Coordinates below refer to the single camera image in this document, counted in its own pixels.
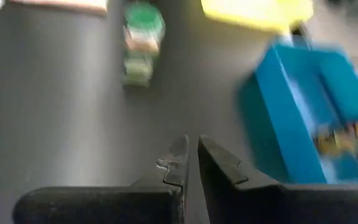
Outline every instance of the yellow object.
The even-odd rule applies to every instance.
[[[212,19],[278,34],[313,15],[310,0],[201,0],[201,4]]]

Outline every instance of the small bottle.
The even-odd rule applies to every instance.
[[[160,11],[146,2],[135,2],[125,11],[125,85],[149,86],[154,62],[160,53],[165,24]]]

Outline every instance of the blue container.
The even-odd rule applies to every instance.
[[[312,140],[358,121],[358,76],[342,51],[273,44],[255,75],[290,182],[358,183],[358,158],[320,158]]]

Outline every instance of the dark tabletop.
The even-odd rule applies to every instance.
[[[150,88],[123,88],[122,9],[107,17],[7,4],[0,15],[0,223],[46,186],[125,186],[181,134],[191,142],[190,219],[205,222],[196,155],[207,134],[241,159],[239,84],[269,35],[205,18],[194,0],[155,2],[167,25]]]

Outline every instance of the green cap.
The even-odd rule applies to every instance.
[[[126,10],[125,18],[127,25],[132,29],[160,31],[163,27],[160,11],[146,2],[130,4]]]

